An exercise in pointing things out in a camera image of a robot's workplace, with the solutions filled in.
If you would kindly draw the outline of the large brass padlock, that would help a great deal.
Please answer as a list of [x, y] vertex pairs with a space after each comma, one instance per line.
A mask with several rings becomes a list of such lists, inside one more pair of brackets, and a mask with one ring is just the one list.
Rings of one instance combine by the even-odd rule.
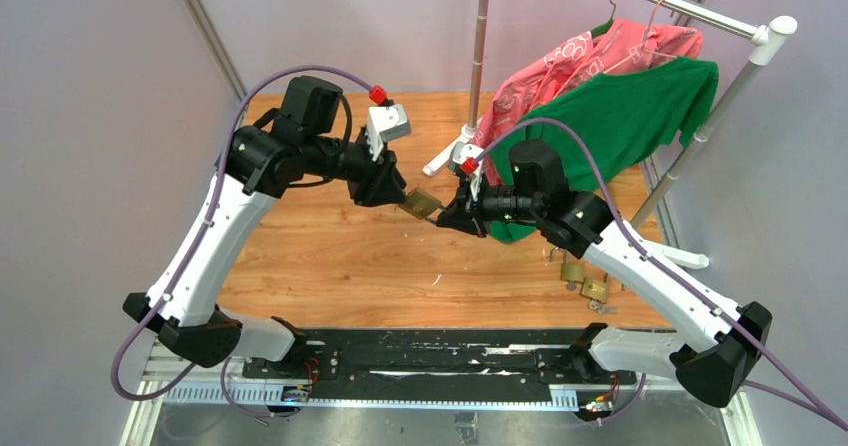
[[431, 218], [431, 215], [442, 210], [443, 204], [426, 190], [416, 187], [406, 195], [405, 201], [399, 205], [399, 208], [418, 220], [435, 224], [436, 221]]

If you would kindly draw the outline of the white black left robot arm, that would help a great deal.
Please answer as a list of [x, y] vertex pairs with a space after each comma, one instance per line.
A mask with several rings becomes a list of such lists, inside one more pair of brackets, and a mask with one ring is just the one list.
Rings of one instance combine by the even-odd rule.
[[217, 299], [254, 229], [287, 191], [342, 181], [357, 206], [405, 201], [406, 183], [389, 145], [410, 133], [408, 115], [380, 87], [369, 96], [364, 126], [347, 126], [334, 138], [337, 115], [350, 111], [342, 89], [313, 76], [293, 78], [278, 107], [234, 132], [225, 169], [213, 175], [188, 237], [153, 286], [128, 295], [124, 311], [196, 366], [258, 357], [279, 377], [298, 377], [307, 355], [295, 345], [293, 326], [226, 311]]

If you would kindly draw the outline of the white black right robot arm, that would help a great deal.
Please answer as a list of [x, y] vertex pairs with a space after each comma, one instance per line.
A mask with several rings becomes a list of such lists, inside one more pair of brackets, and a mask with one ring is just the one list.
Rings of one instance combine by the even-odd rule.
[[511, 184], [483, 176], [482, 148], [459, 143], [451, 169], [455, 198], [438, 227], [485, 237], [494, 221], [531, 222], [553, 246], [622, 281], [672, 325], [671, 332], [587, 326], [565, 356], [584, 383], [633, 371], [675, 379], [692, 396], [725, 407], [761, 353], [772, 315], [758, 302], [741, 306], [698, 282], [642, 238], [592, 192], [570, 187], [559, 154], [544, 141], [523, 140], [508, 151]]

